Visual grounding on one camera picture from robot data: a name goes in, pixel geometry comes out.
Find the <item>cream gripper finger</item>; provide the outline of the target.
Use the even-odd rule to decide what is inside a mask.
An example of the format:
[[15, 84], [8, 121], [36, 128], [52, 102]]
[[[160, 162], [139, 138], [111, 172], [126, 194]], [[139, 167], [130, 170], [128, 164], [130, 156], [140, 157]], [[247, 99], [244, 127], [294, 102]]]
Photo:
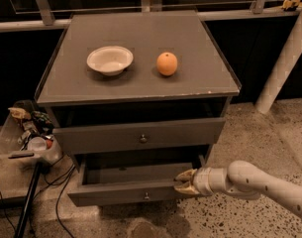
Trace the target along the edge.
[[187, 170], [175, 177], [175, 180], [177, 181], [182, 181], [182, 182], [187, 182], [193, 180], [194, 175], [196, 174], [197, 170], [196, 169], [190, 169]]
[[191, 184], [185, 183], [181, 185], [176, 185], [174, 189], [182, 194], [187, 194], [187, 195], [197, 195], [199, 194], [199, 191]]

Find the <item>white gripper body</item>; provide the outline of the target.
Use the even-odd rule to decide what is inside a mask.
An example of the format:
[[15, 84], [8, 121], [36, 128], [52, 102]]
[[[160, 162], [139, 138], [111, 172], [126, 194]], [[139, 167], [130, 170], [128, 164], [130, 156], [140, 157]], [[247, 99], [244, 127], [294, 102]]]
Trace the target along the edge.
[[210, 168], [200, 168], [195, 172], [193, 177], [194, 187], [204, 196], [210, 196], [213, 194], [213, 190], [209, 184], [210, 172]]

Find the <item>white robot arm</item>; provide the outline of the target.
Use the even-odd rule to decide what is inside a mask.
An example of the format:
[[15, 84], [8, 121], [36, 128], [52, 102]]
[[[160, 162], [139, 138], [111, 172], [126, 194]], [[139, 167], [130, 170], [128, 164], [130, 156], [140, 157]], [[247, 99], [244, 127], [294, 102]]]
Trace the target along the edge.
[[273, 177], [245, 161], [226, 168], [204, 167], [179, 174], [174, 189], [188, 195], [210, 196], [220, 192], [253, 200], [263, 194], [302, 219], [302, 186]]

